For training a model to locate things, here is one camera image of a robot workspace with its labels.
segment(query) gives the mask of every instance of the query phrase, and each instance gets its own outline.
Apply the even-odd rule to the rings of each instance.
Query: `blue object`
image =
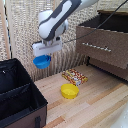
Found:
[[[33,60],[33,63],[36,65],[37,68],[44,69],[50,65],[50,61],[51,61],[51,56],[43,55],[43,56],[36,57]]]

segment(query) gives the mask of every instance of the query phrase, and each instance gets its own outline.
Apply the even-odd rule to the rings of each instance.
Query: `white robot link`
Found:
[[[53,12],[46,10],[39,13],[39,35],[42,42],[32,45],[34,56],[38,57],[54,53],[62,49],[62,35],[68,29],[67,18],[83,8],[87,8],[99,0],[63,0]]]

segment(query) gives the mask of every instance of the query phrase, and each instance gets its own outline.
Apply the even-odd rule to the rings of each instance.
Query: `yellow bowl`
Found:
[[[61,86],[61,94],[67,99],[73,99],[77,96],[79,89],[73,84],[63,84]]]

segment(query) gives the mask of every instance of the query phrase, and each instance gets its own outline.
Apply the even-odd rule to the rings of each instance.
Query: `cabinet handle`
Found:
[[[98,47],[98,46],[94,46],[94,45],[91,45],[89,43],[82,43],[83,45],[85,46],[88,46],[88,47],[92,47],[92,48],[96,48],[96,49],[100,49],[100,50],[103,50],[103,51],[106,51],[106,52],[111,52],[110,49],[108,49],[108,47],[106,48],[101,48],[101,47]]]

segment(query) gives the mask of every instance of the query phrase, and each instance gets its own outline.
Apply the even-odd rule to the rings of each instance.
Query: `black bin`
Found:
[[[42,128],[47,104],[18,59],[0,62],[0,128]]]

